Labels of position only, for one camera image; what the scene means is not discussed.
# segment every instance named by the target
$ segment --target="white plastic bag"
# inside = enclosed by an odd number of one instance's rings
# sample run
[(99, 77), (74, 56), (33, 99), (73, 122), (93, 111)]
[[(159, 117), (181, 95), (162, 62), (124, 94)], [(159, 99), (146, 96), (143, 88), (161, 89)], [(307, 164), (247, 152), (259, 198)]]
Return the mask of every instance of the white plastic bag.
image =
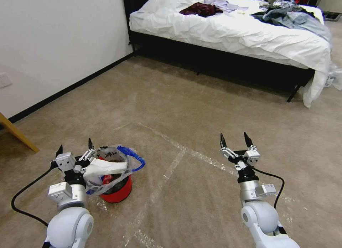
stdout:
[(110, 163), (103, 162), (101, 160), (92, 162), (86, 167), (86, 172), (83, 175), (87, 183), (87, 193), (89, 195), (100, 195), (111, 189), (114, 185), (124, 180), (132, 173), (140, 170), (145, 166), (145, 160), (138, 156), (132, 149), (117, 145), (100, 147), (96, 151), (96, 158), (111, 162), (112, 164), (119, 163), (126, 165), (125, 168), (120, 170), (121, 175), (115, 172), (115, 179), (110, 183), (103, 184), (105, 173), (112, 174), (115, 167), (111, 167)]
[(338, 68), (336, 64), (330, 64), (330, 71), (325, 87), (333, 85), (338, 90), (342, 90), (342, 68)]

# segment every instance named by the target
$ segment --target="dark red clothing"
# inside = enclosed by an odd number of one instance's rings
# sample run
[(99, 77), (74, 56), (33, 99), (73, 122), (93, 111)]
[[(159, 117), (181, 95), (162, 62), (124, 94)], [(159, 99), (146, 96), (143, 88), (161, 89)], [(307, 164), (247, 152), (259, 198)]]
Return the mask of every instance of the dark red clothing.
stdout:
[(203, 17), (212, 16), (216, 13), (223, 13), (223, 11), (217, 8), (215, 5), (206, 5), (200, 2), (197, 2), (186, 9), (180, 11), (183, 15), (199, 15)]

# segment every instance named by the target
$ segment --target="pile of clothes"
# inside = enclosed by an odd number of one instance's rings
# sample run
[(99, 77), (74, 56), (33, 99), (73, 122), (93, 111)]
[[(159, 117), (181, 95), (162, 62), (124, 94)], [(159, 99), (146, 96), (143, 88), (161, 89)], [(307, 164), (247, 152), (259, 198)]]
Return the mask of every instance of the pile of clothes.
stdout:
[(306, 11), (293, 0), (270, 3), (266, 8), (263, 5), (262, 10), (252, 16), (264, 23), (310, 31), (331, 43), (328, 27), (321, 24), (312, 12)]
[(228, 14), (235, 10), (246, 10), (246, 7), (239, 7), (238, 5), (230, 4), (226, 0), (205, 0), (203, 3), (197, 2), (186, 9), (180, 11), (183, 15), (199, 15), (208, 17), (217, 13)]

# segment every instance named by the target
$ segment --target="black baseboard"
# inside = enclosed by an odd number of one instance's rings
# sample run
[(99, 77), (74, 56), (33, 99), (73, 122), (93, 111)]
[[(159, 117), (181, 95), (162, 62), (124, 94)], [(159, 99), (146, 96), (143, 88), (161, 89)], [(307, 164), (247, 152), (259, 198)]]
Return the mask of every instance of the black baseboard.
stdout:
[(123, 58), (117, 60), (117, 61), (114, 62), (114, 63), (111, 63), (110, 65), (108, 65), (108, 66), (102, 68), (101, 70), (98, 70), (97, 72), (95, 72), (95, 73), (89, 75), (88, 77), (85, 77), (84, 79), (82, 79), (82, 80), (80, 80), (80, 81), (78, 81), (78, 82), (76, 82), (76, 83), (70, 85), (69, 87), (66, 87), (65, 89), (63, 89), (63, 90), (57, 92), (56, 94), (53, 94), (52, 96), (50, 96), (50, 97), (48, 97), (48, 98), (45, 98), (44, 100), (38, 102), (37, 104), (35, 104), (35, 105), (33, 105), (33, 106), (31, 106), (31, 107), (25, 109), (24, 111), (22, 111), (22, 112), (20, 112), (20, 113), (17, 113), (16, 115), (10, 117), (10, 118), (9, 118), (9, 121), (10, 121), (11, 123), (15, 123), (15, 122), (21, 120), (22, 118), (28, 116), (29, 114), (33, 113), (34, 111), (40, 109), (41, 107), (47, 105), (48, 103), (54, 101), (55, 99), (57, 99), (57, 98), (63, 96), (64, 94), (66, 94), (66, 93), (72, 91), (73, 89), (75, 89), (75, 88), (77, 88), (77, 87), (79, 87), (79, 86), (85, 84), (86, 82), (88, 82), (88, 81), (94, 79), (95, 77), (99, 76), (100, 74), (102, 74), (102, 73), (104, 73), (104, 72), (106, 72), (106, 71), (112, 69), (114, 66), (120, 64), (121, 62), (123, 62), (123, 61), (129, 59), (129, 58), (132, 57), (132, 56), (133, 56), (133, 53), (128, 54), (127, 56), (125, 56), (125, 57), (123, 57)]

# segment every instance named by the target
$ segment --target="bed leg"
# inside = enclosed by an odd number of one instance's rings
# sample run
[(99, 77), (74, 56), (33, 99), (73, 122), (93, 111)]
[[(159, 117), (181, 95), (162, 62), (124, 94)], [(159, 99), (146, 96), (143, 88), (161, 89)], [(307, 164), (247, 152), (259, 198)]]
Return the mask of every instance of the bed leg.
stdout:
[(291, 100), (293, 99), (293, 97), (295, 96), (295, 94), (297, 93), (297, 91), (300, 89), (300, 85), (297, 85), (295, 87), (295, 89), (292, 91), (291, 95), (289, 96), (289, 98), (287, 99), (287, 102), (291, 102)]
[(135, 44), (132, 43), (132, 48), (133, 48), (133, 55), (136, 56), (136, 50), (135, 50)]

